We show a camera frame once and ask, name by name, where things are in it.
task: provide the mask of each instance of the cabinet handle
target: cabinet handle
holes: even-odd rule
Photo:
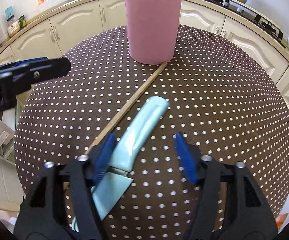
[[[53,30],[54,30],[54,34],[55,34],[55,37],[57,38],[57,40],[60,40],[58,32],[57,32],[57,28],[55,27],[55,25],[53,25]]]
[[[214,34],[218,34],[219,30],[220,30],[220,28],[219,28],[219,27],[216,27]]]
[[[104,13],[104,8],[103,7],[102,7],[101,11],[102,11],[103,22],[105,23],[105,13]]]
[[[221,36],[222,36],[222,37],[225,37],[226,34],[227,34],[227,31],[223,31],[223,32],[221,33]]]
[[[53,37],[53,35],[52,35],[52,31],[51,31],[50,28],[49,28],[49,34],[50,34],[50,37],[51,37],[52,42],[55,43],[55,40],[54,40],[54,37]]]

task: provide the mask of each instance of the polka dot tablecloth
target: polka dot tablecloth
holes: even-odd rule
[[[46,161],[63,164],[83,154],[158,68],[128,52],[125,27],[108,30],[64,55],[71,61],[68,76],[35,86],[14,139],[25,193]],[[134,182],[103,221],[110,239],[182,238],[199,188],[176,157],[179,131],[219,162],[246,163],[278,215],[289,193],[289,111],[251,57],[225,38],[180,25],[174,58],[114,129],[118,139],[151,96],[170,106],[128,175]],[[216,228],[224,195],[222,185]],[[71,221],[69,190],[66,199]]]

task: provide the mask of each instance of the round table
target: round table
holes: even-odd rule
[[[14,138],[25,193],[46,161],[64,164],[83,154],[158,68],[135,62],[128,49],[124,26],[100,33],[64,55],[71,62],[67,76],[35,86]],[[176,157],[179,131],[220,162],[245,162],[278,215],[289,193],[289,111],[249,55],[225,38],[180,25],[174,58],[113,130],[118,138],[151,96],[170,107],[129,173],[134,182],[103,221],[111,239],[182,238],[199,188],[185,179]]]

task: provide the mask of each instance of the kitchen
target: kitchen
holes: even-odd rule
[[[0,0],[0,64],[33,57],[61,57],[82,40],[126,22],[123,0],[46,0],[37,4],[37,0]],[[184,0],[180,23],[236,43],[265,69],[280,92],[285,91],[289,102],[289,0],[247,0],[247,7],[231,4],[229,10],[217,1]],[[11,39],[5,14],[10,6],[16,19],[24,15],[28,23]],[[275,34],[268,34],[257,23],[250,24],[250,14],[259,15],[260,22],[272,26]],[[71,20],[73,15],[81,18]]]

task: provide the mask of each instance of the light blue handle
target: light blue handle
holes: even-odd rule
[[[109,165],[131,171],[134,160],[150,133],[163,116],[169,103],[161,97],[150,97],[135,116],[113,151]]]

